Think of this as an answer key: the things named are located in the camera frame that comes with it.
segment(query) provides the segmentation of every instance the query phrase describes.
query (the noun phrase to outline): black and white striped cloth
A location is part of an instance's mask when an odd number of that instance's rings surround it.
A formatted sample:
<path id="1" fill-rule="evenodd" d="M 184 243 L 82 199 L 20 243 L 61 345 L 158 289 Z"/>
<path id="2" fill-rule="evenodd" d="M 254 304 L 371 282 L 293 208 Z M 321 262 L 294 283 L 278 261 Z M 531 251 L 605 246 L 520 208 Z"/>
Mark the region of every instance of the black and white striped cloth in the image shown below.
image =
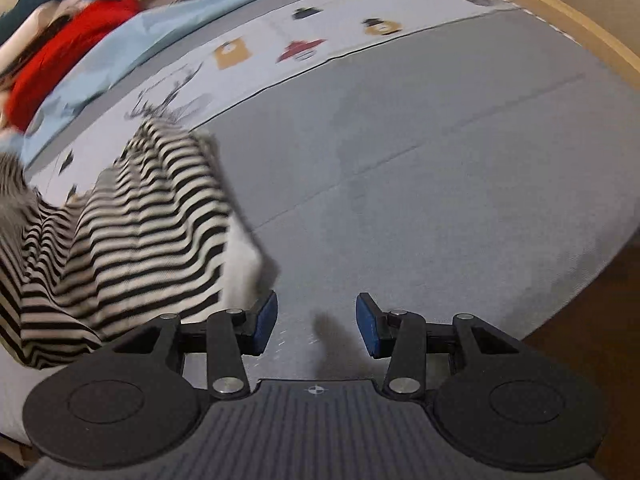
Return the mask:
<path id="1" fill-rule="evenodd" d="M 234 215 L 214 168 L 206 139 L 148 120 L 91 192 L 55 207 L 0 154 L 6 350 L 30 367 L 67 364 L 163 312 L 206 319 L 233 301 L 225 283 L 251 289 L 256 272 L 222 278 Z M 236 247 L 254 251 L 246 234 Z"/>

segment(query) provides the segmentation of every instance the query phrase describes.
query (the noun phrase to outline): brown floor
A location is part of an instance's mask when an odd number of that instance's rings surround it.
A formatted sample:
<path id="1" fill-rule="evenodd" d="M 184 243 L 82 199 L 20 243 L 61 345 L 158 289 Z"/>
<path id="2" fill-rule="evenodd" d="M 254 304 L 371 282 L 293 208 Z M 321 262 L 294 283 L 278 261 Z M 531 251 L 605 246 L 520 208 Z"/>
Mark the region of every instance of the brown floor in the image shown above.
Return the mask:
<path id="1" fill-rule="evenodd" d="M 601 388 L 610 427 L 593 465 L 608 480 L 639 480 L 640 246 L 625 248 L 526 342 Z"/>

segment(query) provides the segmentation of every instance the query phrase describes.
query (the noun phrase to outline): red fabric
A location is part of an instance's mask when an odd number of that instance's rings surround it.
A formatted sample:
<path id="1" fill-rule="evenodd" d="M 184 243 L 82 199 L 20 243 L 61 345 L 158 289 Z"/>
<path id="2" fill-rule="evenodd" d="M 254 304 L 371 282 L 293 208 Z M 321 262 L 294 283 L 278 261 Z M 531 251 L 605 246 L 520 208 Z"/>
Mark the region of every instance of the red fabric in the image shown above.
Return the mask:
<path id="1" fill-rule="evenodd" d="M 97 0 L 57 33 L 18 74 L 4 112 L 24 132 L 62 78 L 102 38 L 141 10 L 137 0 Z"/>

